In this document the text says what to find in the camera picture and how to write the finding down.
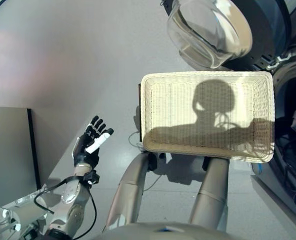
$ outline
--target white wicker basket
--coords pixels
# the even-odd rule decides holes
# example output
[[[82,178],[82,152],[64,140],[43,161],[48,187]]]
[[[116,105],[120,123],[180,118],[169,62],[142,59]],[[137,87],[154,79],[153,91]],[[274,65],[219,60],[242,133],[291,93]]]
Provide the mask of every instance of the white wicker basket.
[[[141,81],[141,135],[151,152],[271,160],[275,106],[267,72],[156,73]]]

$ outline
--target robotic hand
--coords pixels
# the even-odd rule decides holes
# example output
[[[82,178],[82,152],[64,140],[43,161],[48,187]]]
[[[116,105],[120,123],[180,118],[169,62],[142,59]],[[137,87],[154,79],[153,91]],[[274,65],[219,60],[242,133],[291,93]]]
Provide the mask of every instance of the robotic hand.
[[[90,193],[90,188],[91,185],[99,182],[99,176],[94,168],[99,161],[99,147],[114,132],[111,128],[105,130],[105,127],[106,124],[98,116],[95,116],[91,120],[85,132],[77,138],[71,154],[74,162],[73,176],[67,177],[58,185],[47,190],[49,191],[57,186],[66,184],[66,188],[61,195],[60,203],[56,206],[55,211],[52,212],[48,209],[48,212],[53,213],[53,218],[42,240],[73,239],[84,220],[85,205],[89,198],[91,198],[95,211],[94,221],[88,231],[73,240],[83,237],[94,226],[97,218],[97,210]]]
[[[104,130],[106,124],[102,119],[98,119],[99,117],[95,116],[86,127],[83,135],[77,138],[71,153],[75,167],[77,164],[86,163],[94,169],[99,161],[100,145],[114,133],[111,128]]]

